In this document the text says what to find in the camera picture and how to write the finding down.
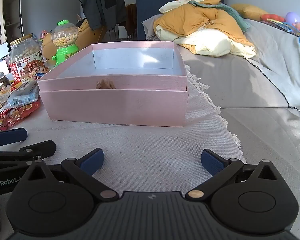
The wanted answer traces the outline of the orange and cream quilt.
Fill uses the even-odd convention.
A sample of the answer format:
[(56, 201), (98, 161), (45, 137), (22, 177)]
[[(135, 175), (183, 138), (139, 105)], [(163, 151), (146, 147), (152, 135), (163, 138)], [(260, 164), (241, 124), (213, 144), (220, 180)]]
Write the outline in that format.
[(256, 55), (255, 46), (244, 35), (250, 25), (221, 0), (175, 0), (159, 11), (153, 30), (161, 41), (173, 41), (197, 55)]

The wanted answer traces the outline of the yellow pillow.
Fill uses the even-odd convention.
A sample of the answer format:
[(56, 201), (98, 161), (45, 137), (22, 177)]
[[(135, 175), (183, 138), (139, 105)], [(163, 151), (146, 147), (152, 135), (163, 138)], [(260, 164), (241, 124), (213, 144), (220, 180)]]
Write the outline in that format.
[(235, 9), (243, 18), (260, 21), (261, 16), (268, 14), (265, 10), (250, 4), (236, 3), (231, 7)]

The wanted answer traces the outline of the grey sofa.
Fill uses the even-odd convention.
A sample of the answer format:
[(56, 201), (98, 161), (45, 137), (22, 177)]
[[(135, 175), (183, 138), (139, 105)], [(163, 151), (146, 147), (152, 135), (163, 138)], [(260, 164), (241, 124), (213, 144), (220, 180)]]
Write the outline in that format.
[(300, 239), (300, 43), (290, 33), (249, 21), (255, 57), (202, 56), (180, 48), (183, 61), (207, 85), (247, 162), (271, 160), (299, 202), (292, 233)]

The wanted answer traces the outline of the white tablecloth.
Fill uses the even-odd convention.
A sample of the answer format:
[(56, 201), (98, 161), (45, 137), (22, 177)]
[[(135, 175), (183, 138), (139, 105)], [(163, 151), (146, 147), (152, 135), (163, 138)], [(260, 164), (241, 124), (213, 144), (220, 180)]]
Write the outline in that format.
[(207, 84), (186, 67), (189, 100), (183, 127), (123, 126), (51, 120), (44, 107), (20, 122), (24, 142), (0, 146), (16, 151), (53, 140), (56, 152), (48, 164), (80, 158), (95, 148), (104, 151), (104, 165), (94, 177), (118, 193), (180, 191), (186, 193), (210, 178), (200, 161), (208, 148), (225, 159), (243, 160), (241, 143), (228, 131), (221, 109), (207, 94)]

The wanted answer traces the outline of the dark jacket on chair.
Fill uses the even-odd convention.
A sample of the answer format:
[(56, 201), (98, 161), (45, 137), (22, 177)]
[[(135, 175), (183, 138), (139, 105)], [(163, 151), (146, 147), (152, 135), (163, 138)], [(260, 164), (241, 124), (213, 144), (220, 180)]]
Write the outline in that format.
[(92, 30), (106, 27), (112, 30), (125, 23), (127, 12), (125, 0), (79, 0), (83, 14)]

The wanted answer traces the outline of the green gumball candy dispenser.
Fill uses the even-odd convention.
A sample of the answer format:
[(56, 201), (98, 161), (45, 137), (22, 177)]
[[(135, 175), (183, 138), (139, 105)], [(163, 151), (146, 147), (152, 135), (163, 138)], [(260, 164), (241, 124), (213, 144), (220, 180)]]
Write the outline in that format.
[(79, 51), (76, 41), (78, 38), (78, 27), (69, 20), (62, 20), (57, 23), (57, 27), (51, 34), (51, 41), (57, 48), (52, 59), (57, 65), (61, 64), (69, 57)]

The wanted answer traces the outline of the dark blue cabinet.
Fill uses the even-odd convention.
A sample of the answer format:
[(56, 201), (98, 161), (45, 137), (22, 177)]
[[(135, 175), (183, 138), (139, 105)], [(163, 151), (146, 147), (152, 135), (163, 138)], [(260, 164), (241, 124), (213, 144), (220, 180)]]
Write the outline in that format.
[(174, 0), (136, 0), (138, 40), (146, 39), (142, 21), (159, 14), (159, 8), (171, 1)]

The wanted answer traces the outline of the pink gift box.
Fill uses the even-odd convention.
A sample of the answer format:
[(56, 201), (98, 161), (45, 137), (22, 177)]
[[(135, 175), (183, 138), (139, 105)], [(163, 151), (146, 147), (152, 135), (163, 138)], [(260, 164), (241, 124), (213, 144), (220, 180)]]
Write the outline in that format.
[(52, 120), (182, 127), (189, 98), (173, 42), (92, 44), (38, 80)]

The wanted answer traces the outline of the blue snack packet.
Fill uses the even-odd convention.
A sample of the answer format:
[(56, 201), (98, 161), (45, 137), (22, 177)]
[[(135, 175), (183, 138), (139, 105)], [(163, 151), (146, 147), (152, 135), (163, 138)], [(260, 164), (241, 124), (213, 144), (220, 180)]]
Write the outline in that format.
[(37, 81), (23, 82), (12, 94), (7, 98), (3, 109), (10, 109), (28, 105), (39, 99), (39, 87)]

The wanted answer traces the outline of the purple balloon toy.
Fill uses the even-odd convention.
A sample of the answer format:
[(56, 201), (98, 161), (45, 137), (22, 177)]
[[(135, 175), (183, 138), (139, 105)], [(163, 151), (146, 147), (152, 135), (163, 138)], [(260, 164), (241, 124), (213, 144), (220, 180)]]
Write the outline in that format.
[(300, 16), (296, 12), (288, 12), (285, 16), (285, 20), (287, 23), (293, 25), (294, 23), (300, 22)]

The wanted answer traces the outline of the red chip bag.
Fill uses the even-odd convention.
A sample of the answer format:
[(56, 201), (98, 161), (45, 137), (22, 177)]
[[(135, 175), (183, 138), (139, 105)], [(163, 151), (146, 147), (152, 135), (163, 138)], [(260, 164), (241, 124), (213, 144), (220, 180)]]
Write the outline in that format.
[(0, 131), (6, 131), (15, 126), (23, 119), (26, 119), (30, 114), (39, 109), (41, 106), (40, 100), (29, 103), (25, 106), (6, 109), (0, 112)]

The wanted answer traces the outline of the large snack jar gold lid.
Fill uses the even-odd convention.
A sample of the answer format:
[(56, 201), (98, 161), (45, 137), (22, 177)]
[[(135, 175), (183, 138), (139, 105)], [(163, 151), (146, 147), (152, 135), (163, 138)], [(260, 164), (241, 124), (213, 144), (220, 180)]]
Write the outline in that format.
[(33, 76), (44, 67), (42, 51), (33, 34), (10, 43), (9, 64), (15, 83)]

